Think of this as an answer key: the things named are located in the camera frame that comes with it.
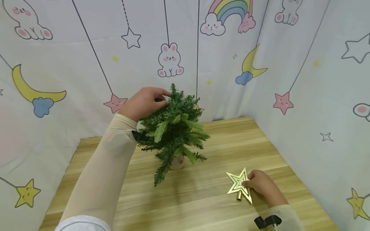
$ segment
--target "hand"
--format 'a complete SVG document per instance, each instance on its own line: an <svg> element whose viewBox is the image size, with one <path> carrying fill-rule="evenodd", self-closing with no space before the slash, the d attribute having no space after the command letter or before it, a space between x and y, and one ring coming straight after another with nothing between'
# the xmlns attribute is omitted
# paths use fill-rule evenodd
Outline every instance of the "hand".
<svg viewBox="0 0 370 231"><path fill-rule="evenodd" d="M263 196L279 190L272 179L261 170L253 170L248 174L247 181L243 181L242 185L253 188L257 193Z"/></svg>
<svg viewBox="0 0 370 231"><path fill-rule="evenodd" d="M263 171L253 170L248 174L247 181L243 181L242 185L253 188L257 193L262 194L268 206L274 207L278 205L288 204L288 201L274 183L274 181Z"/></svg>
<svg viewBox="0 0 370 231"><path fill-rule="evenodd" d="M118 113L138 122L140 119L150 116L168 104L164 95L170 97L171 93L162 88L141 88L140 91L121 106Z"/></svg>

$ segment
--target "black object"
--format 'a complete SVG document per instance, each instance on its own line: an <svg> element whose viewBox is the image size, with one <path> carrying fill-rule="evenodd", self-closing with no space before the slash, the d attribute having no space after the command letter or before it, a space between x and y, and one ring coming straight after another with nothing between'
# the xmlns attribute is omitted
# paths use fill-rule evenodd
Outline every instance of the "black object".
<svg viewBox="0 0 370 231"><path fill-rule="evenodd" d="M260 230L266 228L269 225L278 226L278 225L281 224L281 222L282 222L282 220L280 219L280 217L278 217L276 215L271 215L271 216L267 217L265 220L263 220L262 217L257 217L255 219L255 223L256 223L257 227Z"/></svg>
<svg viewBox="0 0 370 231"><path fill-rule="evenodd" d="M134 136L134 139L136 140L136 142L147 139L147 136L146 136L147 132L146 131L143 131L142 133L140 133L140 132L132 130L131 132L132 132L132 135Z"/></svg>

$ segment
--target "miniature christmas tree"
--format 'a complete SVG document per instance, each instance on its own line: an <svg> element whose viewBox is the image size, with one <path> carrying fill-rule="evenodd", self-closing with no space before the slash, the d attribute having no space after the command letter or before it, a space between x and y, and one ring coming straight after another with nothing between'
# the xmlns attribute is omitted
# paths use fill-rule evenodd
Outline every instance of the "miniature christmas tree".
<svg viewBox="0 0 370 231"><path fill-rule="evenodd" d="M171 85L172 95L169 104L149 116L142 119L141 124L146 138L139 141L142 150L157 150L155 157L162 164L154 175L154 186L161 183L175 156L186 156L195 165L197 161L203 162L207 158L198 152L192 152L188 146L203 149L203 141L209 138L204 132L204 127L198 123L201 109L196 107L200 100L194 95L184 95L184 91L178 92L175 84Z"/></svg>

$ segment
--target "wooden table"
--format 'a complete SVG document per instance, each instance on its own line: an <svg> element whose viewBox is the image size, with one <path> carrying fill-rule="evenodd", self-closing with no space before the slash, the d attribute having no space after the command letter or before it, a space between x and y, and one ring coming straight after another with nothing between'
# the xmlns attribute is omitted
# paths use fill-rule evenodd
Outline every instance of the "wooden table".
<svg viewBox="0 0 370 231"><path fill-rule="evenodd" d="M202 153L208 160L170 171L154 188L160 162L153 153L136 149L118 202L113 230L258 230L254 219L269 216L264 199L252 190L253 206L227 194L232 182L226 172L239 175L244 167L265 171L280 187L306 230L338 230L318 202L294 174L250 117L205 123L211 138ZM80 142L41 231L59 222L69 195L100 138Z"/></svg>

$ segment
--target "yellow star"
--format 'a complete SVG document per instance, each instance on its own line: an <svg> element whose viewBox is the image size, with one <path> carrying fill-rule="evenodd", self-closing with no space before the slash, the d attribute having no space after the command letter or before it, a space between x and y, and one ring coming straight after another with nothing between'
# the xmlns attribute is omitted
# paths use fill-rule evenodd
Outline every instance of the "yellow star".
<svg viewBox="0 0 370 231"><path fill-rule="evenodd" d="M199 109L200 107L198 106L198 104L196 104L195 106L194 106L194 109Z"/></svg>
<svg viewBox="0 0 370 231"><path fill-rule="evenodd" d="M33 207L33 199L39 192L41 192L41 189L33 187L33 179L31 179L26 186L24 187L16 187L16 190L19 194L19 199L16 204L16 208L23 204L28 204L31 208Z"/></svg>
<svg viewBox="0 0 370 231"><path fill-rule="evenodd" d="M243 171L241 172L241 174L239 176L236 176L236 175L231 174L231 173L226 173L226 174L229 176L229 178L233 182L233 185L230 188L228 194L237 193L237 192L241 191L243 193L243 195L245 196L245 198L250 203L252 203L252 197L250 195L249 187L242 186L242 182L245 181L245 180L248 180L246 168L243 169Z"/></svg>
<svg viewBox="0 0 370 231"><path fill-rule="evenodd" d="M113 55L112 60L115 61L115 62L118 62L119 58L117 56Z"/></svg>
<svg viewBox="0 0 370 231"><path fill-rule="evenodd" d="M320 65L319 60L315 60L315 61L313 62L313 66L314 66L314 67L318 67L319 65Z"/></svg>
<svg viewBox="0 0 370 231"><path fill-rule="evenodd" d="M352 197L348 198L347 201L352 205L353 207L353 218L356 219L358 216L369 220L370 217L365 213L364 209L362 208L362 205L364 204L364 197L359 197L356 190L352 188Z"/></svg>

